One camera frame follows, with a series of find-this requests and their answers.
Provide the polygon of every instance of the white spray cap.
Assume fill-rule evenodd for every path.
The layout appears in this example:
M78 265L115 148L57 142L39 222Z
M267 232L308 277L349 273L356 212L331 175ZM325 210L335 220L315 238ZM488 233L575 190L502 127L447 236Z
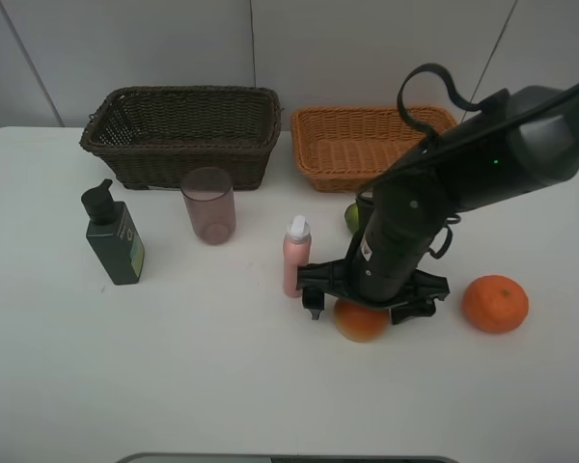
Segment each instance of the white spray cap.
M288 225L288 235L291 239L301 240L311 234L311 227L304 215L296 215Z

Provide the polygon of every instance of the table surface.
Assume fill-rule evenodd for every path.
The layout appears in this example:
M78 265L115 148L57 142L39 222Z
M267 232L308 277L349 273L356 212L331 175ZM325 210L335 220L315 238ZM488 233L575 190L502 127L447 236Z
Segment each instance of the table surface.
M345 254L348 195L296 172L283 133L262 187L235 194L228 243L197 241L179 192L127 191L142 279L113 286L80 196L106 177L81 129L0 129L0 461L112 463L138 452L439 455L579 461L579 175L465 214L433 318L357 344L281 290L287 222L312 260ZM530 315L489 336L459 314L486 274Z

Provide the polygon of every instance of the glass cup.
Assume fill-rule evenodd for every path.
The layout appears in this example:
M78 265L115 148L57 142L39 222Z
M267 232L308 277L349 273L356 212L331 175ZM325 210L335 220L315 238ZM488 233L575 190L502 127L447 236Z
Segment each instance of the glass cup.
M207 244L223 244L235 230L234 189L223 169L204 167L180 183L193 232Z

